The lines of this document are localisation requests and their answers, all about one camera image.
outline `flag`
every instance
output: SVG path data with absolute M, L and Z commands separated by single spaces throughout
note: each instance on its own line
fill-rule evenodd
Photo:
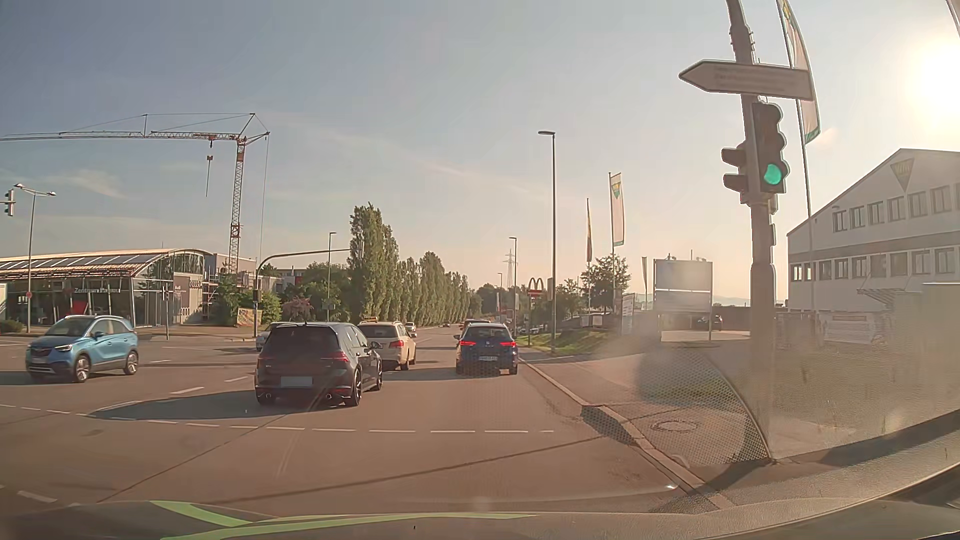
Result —
M 783 36 L 786 38 L 786 52 L 790 67 L 810 71 L 810 62 L 806 56 L 804 37 L 800 35 L 800 26 L 793 16 L 787 0 L 777 0 L 780 22 L 783 24 Z M 813 87 L 813 74 L 810 73 L 810 86 Z M 817 91 L 813 91 L 813 101 L 800 102 L 800 115 L 804 122 L 804 144 L 820 134 L 820 107 L 817 105 Z
M 587 264 L 593 260 L 593 234 L 590 233 L 590 199 L 587 198 Z
M 610 220 L 613 247 L 623 245 L 623 185 L 620 173 L 610 177 Z

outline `construction crane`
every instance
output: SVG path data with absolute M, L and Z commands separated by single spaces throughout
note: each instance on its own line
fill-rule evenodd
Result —
M 243 166 L 244 166 L 244 156 L 247 151 L 247 146 L 252 142 L 255 142 L 261 138 L 267 137 L 270 135 L 269 131 L 264 131 L 259 135 L 246 136 L 244 132 L 247 130 L 247 127 L 250 126 L 251 122 L 256 118 L 255 112 L 235 114 L 232 116 L 227 116 L 224 118 L 216 118 L 214 120 L 205 120 L 203 122 L 195 122 L 192 124 L 186 124 L 183 126 L 177 126 L 175 128 L 170 128 L 168 130 L 149 130 L 147 127 L 147 121 L 149 116 L 177 116 L 177 115 L 201 115 L 201 114 L 210 114 L 210 113 L 173 113 L 173 114 L 140 114 L 137 116 L 131 116 L 129 118 L 122 118 L 120 120 L 112 120 L 110 122 L 104 122 L 103 124 L 95 124 L 93 126 L 87 126 L 86 128 L 80 128 L 79 130 L 73 130 L 69 132 L 58 132 L 58 133 L 32 133 L 32 134 L 14 134 L 0 136 L 0 142 L 3 141 L 24 141 L 24 140 L 74 140 L 74 139 L 91 139 L 91 138 L 148 138 L 148 139 L 198 139 L 206 140 L 210 143 L 210 148 L 213 148 L 213 141 L 215 140 L 231 140 L 237 145 L 237 156 L 236 156 L 236 165 L 233 169 L 233 204 L 230 208 L 230 239 L 229 239 L 229 251 L 227 257 L 227 273 L 231 274 L 236 279 L 237 268 L 238 268 L 238 259 L 240 258 L 240 199 L 243 193 Z M 244 127 L 238 133 L 223 133 L 223 132 L 183 132 L 183 131 L 174 131 L 190 126 L 197 126 L 200 124 L 208 124 L 211 122 L 219 122 L 223 120 L 230 120 L 233 118 L 239 118 L 247 116 L 247 123 L 244 124 Z M 107 124 L 113 124 L 117 122 L 123 122 L 128 120 L 133 120 L 135 118 L 143 118 L 143 129 L 139 131 L 86 131 L 89 128 L 94 128 L 98 126 L 104 126 Z

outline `road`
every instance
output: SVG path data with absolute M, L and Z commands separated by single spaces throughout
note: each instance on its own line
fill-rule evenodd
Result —
M 0 337 L 0 515 L 134 500 L 289 516 L 467 510 L 642 512 L 678 495 L 635 448 L 521 365 L 453 369 L 455 328 L 360 406 L 261 406 L 256 352 L 222 337 L 141 344 L 135 376 L 31 384 Z

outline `car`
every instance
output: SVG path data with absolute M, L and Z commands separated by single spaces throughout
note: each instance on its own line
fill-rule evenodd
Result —
M 137 372 L 139 340 L 129 321 L 113 315 L 67 315 L 30 342 L 26 369 L 34 382 L 67 378 L 86 382 L 91 373 Z
M 378 348 L 350 323 L 278 325 L 256 359 L 256 400 L 271 405 L 277 398 L 320 398 L 360 405 L 365 390 L 383 387 Z
M 380 346 L 380 356 L 391 371 L 407 371 L 417 363 L 417 343 L 400 322 L 360 323 L 358 327 L 368 340 Z
M 516 375 L 519 348 L 506 325 L 497 323 L 472 323 L 457 339 L 457 374 L 470 368 L 501 369 Z
M 276 328 L 276 327 L 278 327 L 278 326 L 280 326 L 280 325 L 289 325 L 289 324 L 293 324 L 293 323 L 289 323 L 289 322 L 279 322 L 279 321 L 270 323 L 270 325 L 267 327 L 267 330 L 262 331 L 261 333 L 259 333 L 259 334 L 256 336 L 256 351 L 257 351 L 258 353 L 259 353 L 260 351 L 263 351 L 263 344 L 266 343 L 266 342 L 267 342 L 267 338 L 270 337 L 270 331 L 271 331 L 271 330 L 273 330 L 274 328 Z
M 703 317 L 700 317 L 699 319 L 697 319 L 697 322 L 693 323 L 693 330 L 702 330 L 702 331 L 707 331 L 707 330 L 721 331 L 721 330 L 723 330 L 723 317 L 721 317 L 718 313 L 714 313 L 714 314 L 713 314 L 713 328 L 712 328 L 712 329 L 710 328 L 710 325 L 708 324 L 707 320 L 708 320 L 708 317 L 707 317 L 706 315 L 703 316 Z

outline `blue hatchback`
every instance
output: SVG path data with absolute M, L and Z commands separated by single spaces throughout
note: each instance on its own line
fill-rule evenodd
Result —
M 98 371 L 136 373 L 137 336 L 127 320 L 112 315 L 69 315 L 27 347 L 27 373 L 35 382 L 66 377 L 84 382 Z

